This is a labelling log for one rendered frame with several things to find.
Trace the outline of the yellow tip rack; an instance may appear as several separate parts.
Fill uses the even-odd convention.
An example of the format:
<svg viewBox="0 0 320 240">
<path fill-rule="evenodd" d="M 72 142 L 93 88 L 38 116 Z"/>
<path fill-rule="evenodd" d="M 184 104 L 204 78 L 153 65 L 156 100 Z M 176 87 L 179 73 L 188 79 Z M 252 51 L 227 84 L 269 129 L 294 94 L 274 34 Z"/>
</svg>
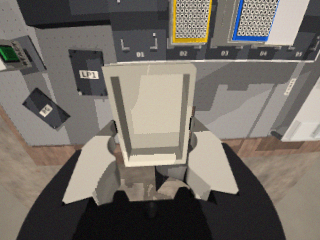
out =
<svg viewBox="0 0 320 240">
<path fill-rule="evenodd" d="M 169 46 L 207 43 L 212 0 L 169 0 Z"/>
</svg>

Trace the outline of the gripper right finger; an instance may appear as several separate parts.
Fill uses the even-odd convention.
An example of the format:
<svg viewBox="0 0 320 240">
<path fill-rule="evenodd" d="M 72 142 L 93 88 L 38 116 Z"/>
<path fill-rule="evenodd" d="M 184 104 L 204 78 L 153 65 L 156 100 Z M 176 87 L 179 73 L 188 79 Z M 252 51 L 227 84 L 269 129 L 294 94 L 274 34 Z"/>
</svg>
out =
<svg viewBox="0 0 320 240">
<path fill-rule="evenodd" d="M 286 240 L 278 213 L 266 190 L 230 148 L 194 116 L 186 182 L 194 198 L 223 208 L 240 221 L 256 240 Z"/>
</svg>

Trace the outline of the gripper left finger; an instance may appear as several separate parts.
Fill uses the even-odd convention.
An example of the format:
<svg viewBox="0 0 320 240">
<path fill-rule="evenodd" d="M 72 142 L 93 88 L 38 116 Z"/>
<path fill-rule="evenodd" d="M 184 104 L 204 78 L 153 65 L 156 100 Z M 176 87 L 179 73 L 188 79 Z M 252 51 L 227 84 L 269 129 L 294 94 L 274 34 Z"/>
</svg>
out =
<svg viewBox="0 0 320 240">
<path fill-rule="evenodd" d="M 84 212 L 112 202 L 121 185 L 113 156 L 117 133 L 113 119 L 75 151 L 32 205 L 16 240 L 53 240 Z"/>
</svg>

